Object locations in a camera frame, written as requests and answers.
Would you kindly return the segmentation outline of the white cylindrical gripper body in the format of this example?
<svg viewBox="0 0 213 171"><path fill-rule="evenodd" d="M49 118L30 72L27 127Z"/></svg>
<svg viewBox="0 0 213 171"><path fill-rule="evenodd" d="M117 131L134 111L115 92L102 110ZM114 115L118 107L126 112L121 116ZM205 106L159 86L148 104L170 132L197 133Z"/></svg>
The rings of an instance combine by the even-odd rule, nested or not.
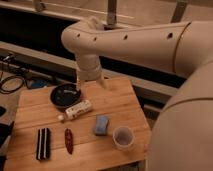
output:
<svg viewBox="0 0 213 171"><path fill-rule="evenodd" d="M99 56L95 54L77 54L77 77L80 81L98 80L102 74Z"/></svg>

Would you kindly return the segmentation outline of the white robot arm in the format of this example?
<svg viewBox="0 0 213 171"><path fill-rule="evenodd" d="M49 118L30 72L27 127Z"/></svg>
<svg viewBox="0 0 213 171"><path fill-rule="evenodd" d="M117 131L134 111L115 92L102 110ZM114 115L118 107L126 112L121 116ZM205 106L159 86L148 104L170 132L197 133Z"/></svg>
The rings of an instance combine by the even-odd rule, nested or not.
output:
<svg viewBox="0 0 213 171"><path fill-rule="evenodd" d="M152 129L147 171L213 171L213 21L105 31L96 17L61 34L79 83L101 82L101 56L175 74L184 84Z"/></svg>

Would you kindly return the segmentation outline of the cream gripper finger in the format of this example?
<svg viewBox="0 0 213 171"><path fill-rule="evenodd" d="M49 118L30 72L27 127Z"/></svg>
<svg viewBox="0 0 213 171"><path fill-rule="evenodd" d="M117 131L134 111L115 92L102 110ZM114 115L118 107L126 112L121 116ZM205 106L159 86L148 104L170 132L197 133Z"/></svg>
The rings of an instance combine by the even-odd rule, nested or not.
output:
<svg viewBox="0 0 213 171"><path fill-rule="evenodd" d="M77 77L77 80L76 80L76 89L79 91L81 89L81 80Z"/></svg>
<svg viewBox="0 0 213 171"><path fill-rule="evenodd" d="M104 78L103 75L101 75L98 80L97 83L104 89L107 89L109 87L107 80Z"/></svg>

